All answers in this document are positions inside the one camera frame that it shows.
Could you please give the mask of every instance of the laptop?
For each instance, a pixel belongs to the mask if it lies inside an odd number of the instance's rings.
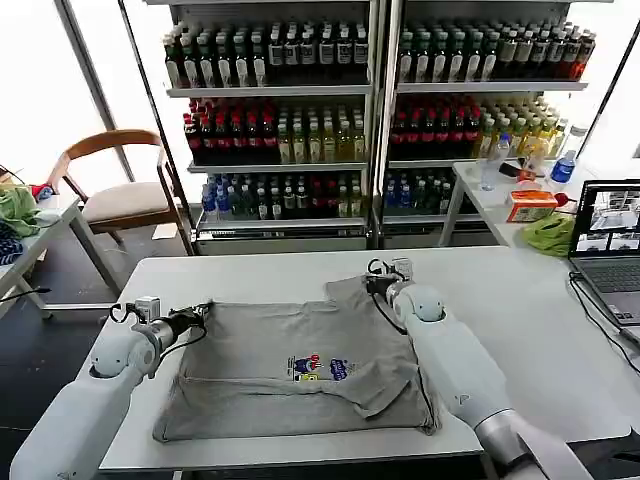
[[[569,261],[618,326],[640,325],[640,180],[584,183]]]

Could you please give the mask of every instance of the robotic arm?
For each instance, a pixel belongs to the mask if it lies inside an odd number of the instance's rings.
[[[10,480],[93,478],[129,410],[133,389],[145,376],[153,378],[161,354],[193,326],[204,336],[202,315],[184,309],[99,340],[88,372],[58,393],[20,447]],[[46,453],[52,444],[55,455]]]
[[[498,462],[517,465],[507,478],[587,480],[592,477],[561,439],[529,424],[511,405],[500,367],[469,328],[445,310],[432,288],[411,281],[411,264],[367,279],[413,341],[418,363],[449,412],[469,425]],[[534,464],[523,464],[527,459]]]

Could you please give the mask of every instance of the wooden chair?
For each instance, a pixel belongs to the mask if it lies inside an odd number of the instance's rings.
[[[69,175],[69,164],[76,158],[107,148],[132,144],[160,147],[157,164],[160,182],[126,183],[98,192],[89,198]],[[155,133],[146,130],[112,130],[85,138],[68,148],[58,159],[47,181],[55,193],[59,193],[60,179],[84,201],[82,214],[93,233],[108,233],[116,242],[121,243],[122,238],[116,233],[118,230],[175,223],[187,254],[194,255],[189,235],[176,208],[174,194],[180,198],[193,228],[189,204],[175,165],[167,159],[162,141]]]

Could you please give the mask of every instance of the black cable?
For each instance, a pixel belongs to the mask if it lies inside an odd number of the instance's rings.
[[[376,296],[375,294],[371,294],[371,300],[373,300],[373,304],[376,306],[376,308],[378,309],[378,311],[380,312],[380,315],[382,315],[384,317],[384,319],[389,322],[389,325],[391,325],[396,332],[398,332],[400,335],[406,335],[407,331],[404,328],[400,328],[398,325],[396,325],[395,323],[393,323],[393,320],[391,320],[389,318],[389,315],[387,315],[386,313],[384,313],[384,310],[382,310],[382,308],[380,308],[380,304],[378,303],[378,301],[376,300]]]
[[[587,309],[587,306],[584,303],[584,300],[582,300],[582,297],[580,296],[580,292],[578,291],[578,289],[580,289],[580,291],[584,294],[584,296],[589,300],[589,302],[598,309],[598,311],[604,315],[604,317],[606,318],[607,315],[603,312],[603,310],[600,308],[600,306],[598,304],[595,303],[595,301],[587,294],[587,292],[584,291],[584,289],[577,283],[577,275],[574,272],[570,272],[569,273],[569,285],[571,286],[571,288],[573,289],[574,293],[576,294],[576,297],[578,299],[578,302],[580,302],[580,306],[582,307],[582,309],[584,310],[585,315],[587,316],[587,318],[589,320],[591,320],[591,323],[593,323],[596,327],[598,327],[598,329],[600,330],[600,332],[602,332],[602,334],[607,338],[607,340],[609,340],[609,342],[611,342],[612,344],[614,344],[616,347],[618,347],[618,349],[622,352],[622,356],[624,357],[624,359],[627,361],[627,363],[629,364],[629,366],[631,367],[631,369],[636,372],[638,375],[640,375],[640,369],[638,369],[633,362],[631,361],[631,359],[629,358],[629,355],[627,355],[627,352],[625,351],[624,347],[618,343],[613,337],[611,337],[611,335],[609,335],[609,333],[604,329],[604,327],[602,325],[600,325],[600,323],[593,318],[593,316],[591,315],[591,313],[589,313],[589,310]]]
[[[200,340],[202,340],[204,337],[207,336],[207,327],[206,326],[193,324],[193,325],[189,325],[189,327],[198,327],[199,329],[202,330],[202,334],[198,338],[194,338],[193,340],[189,340],[188,342],[181,343],[180,345],[175,345],[175,346],[165,350],[164,353],[162,355],[160,355],[160,360],[158,361],[158,365],[157,365],[156,368],[160,368],[160,364],[162,363],[162,361],[165,358],[167,358],[167,355],[169,355],[170,353],[175,352],[176,350],[179,350],[181,348],[187,347],[189,345],[193,345],[194,343],[198,343]]]

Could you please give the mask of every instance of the green bag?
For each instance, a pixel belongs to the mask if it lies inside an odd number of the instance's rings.
[[[522,236],[533,248],[554,257],[569,255],[571,234],[576,221],[573,216],[552,213],[522,229]]]

